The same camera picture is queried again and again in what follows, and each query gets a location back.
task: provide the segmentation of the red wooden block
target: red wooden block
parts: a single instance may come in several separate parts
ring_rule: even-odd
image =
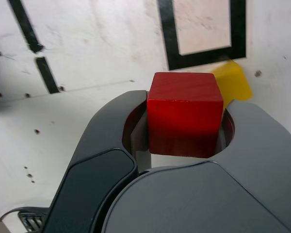
[[[147,98],[150,152],[213,156],[222,111],[213,74],[156,73]]]

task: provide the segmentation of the yellow object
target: yellow object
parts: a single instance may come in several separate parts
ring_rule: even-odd
[[[213,70],[221,95],[224,109],[232,100],[247,100],[252,97],[252,91],[239,64],[229,61]]]

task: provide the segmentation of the wooden block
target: wooden block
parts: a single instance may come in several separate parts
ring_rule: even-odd
[[[213,156],[222,110],[213,74],[156,73],[147,98],[150,152]]]

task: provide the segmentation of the white board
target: white board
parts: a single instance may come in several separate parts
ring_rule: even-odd
[[[194,1],[185,2],[196,9]],[[196,15],[214,19],[211,28],[218,26],[208,33],[217,40],[198,41],[193,30],[196,24],[190,19],[194,11],[187,14],[175,1],[176,21],[177,16],[188,17],[188,34],[179,35],[177,28],[183,54],[228,46],[229,28],[219,26],[226,25],[227,1],[219,1],[224,9],[217,17],[213,17],[218,11],[213,1],[201,2],[204,10],[196,10]],[[37,55],[26,46],[8,2],[0,1],[0,51],[4,55],[0,56],[0,215],[19,206],[48,206],[95,112],[126,91],[148,90],[153,74],[168,70],[155,0],[24,0],[23,5],[45,46],[40,55],[47,58],[57,85],[66,92],[48,93],[33,62]],[[248,0],[246,38],[247,58],[237,62],[252,87],[250,101],[291,133],[291,0]],[[220,64],[176,71],[208,72]],[[25,93],[32,98],[24,99]],[[193,160],[155,156],[152,165]],[[11,233],[25,232],[16,214],[4,222]]]

